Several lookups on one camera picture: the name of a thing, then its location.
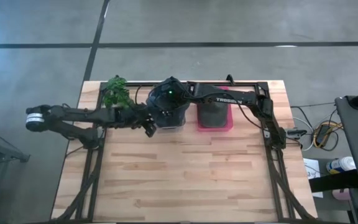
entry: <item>green plant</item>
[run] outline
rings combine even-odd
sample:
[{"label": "green plant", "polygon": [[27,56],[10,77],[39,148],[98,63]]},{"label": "green plant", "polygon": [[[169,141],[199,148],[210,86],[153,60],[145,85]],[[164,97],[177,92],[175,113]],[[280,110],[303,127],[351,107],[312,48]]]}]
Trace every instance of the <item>green plant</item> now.
[{"label": "green plant", "polygon": [[110,78],[103,97],[103,103],[107,108],[113,105],[127,108],[134,105],[134,101],[129,97],[129,90],[125,88],[127,80],[116,75]]}]

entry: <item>butcher block tabletop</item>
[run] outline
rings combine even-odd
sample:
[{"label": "butcher block tabletop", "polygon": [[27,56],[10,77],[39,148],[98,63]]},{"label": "butcher block tabletop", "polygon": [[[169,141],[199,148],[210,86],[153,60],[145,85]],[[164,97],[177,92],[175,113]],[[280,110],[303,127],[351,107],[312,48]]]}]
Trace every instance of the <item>butcher block tabletop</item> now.
[{"label": "butcher block tabletop", "polygon": [[[284,82],[263,82],[268,83],[279,125],[293,128]],[[79,108],[96,107],[100,83],[84,82]],[[137,87],[128,89],[134,99]],[[253,90],[243,86],[229,89]],[[142,87],[137,101],[145,102],[150,90]],[[157,130],[148,138],[144,129],[109,129],[94,222],[276,221],[262,132],[245,119],[237,105],[230,106],[234,126],[228,132],[198,132],[194,104],[186,111],[184,127],[176,131]],[[247,107],[243,109],[259,123]],[[79,141],[71,141],[67,152],[80,146]],[[291,191],[317,217],[299,146],[287,144],[283,154]],[[81,149],[65,159],[52,218],[61,215],[80,190],[85,158],[86,150]],[[85,215],[89,198],[90,190],[85,198]],[[280,198],[288,217],[281,191]]]}]

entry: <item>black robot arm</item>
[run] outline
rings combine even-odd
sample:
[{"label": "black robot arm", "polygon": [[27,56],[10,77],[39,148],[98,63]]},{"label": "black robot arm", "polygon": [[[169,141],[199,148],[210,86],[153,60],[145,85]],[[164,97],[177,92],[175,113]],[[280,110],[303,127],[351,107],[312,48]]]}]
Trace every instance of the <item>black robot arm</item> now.
[{"label": "black robot arm", "polygon": [[221,102],[248,107],[252,114],[265,124],[265,133],[270,135],[270,145],[285,148],[285,130],[277,124],[273,113],[273,101],[254,91],[222,90],[216,86],[197,82],[182,84],[170,77],[159,83],[147,99],[150,114],[157,126],[175,127],[184,124],[185,111],[190,103]]},{"label": "black robot arm", "polygon": [[188,98],[192,103],[205,103],[209,101],[240,104],[248,107],[252,114],[265,123],[271,135],[271,144],[277,149],[286,146],[285,130],[281,128],[274,116],[273,101],[265,95],[257,95],[254,91],[223,90],[213,85],[188,82]]},{"label": "black robot arm", "polygon": [[66,138],[79,139],[87,149],[99,146],[96,128],[79,128],[64,121],[94,123],[104,128],[140,128],[152,137],[156,128],[145,104],[129,108],[101,108],[98,110],[76,109],[64,106],[40,105],[26,110],[26,128],[42,132],[50,130]]}]

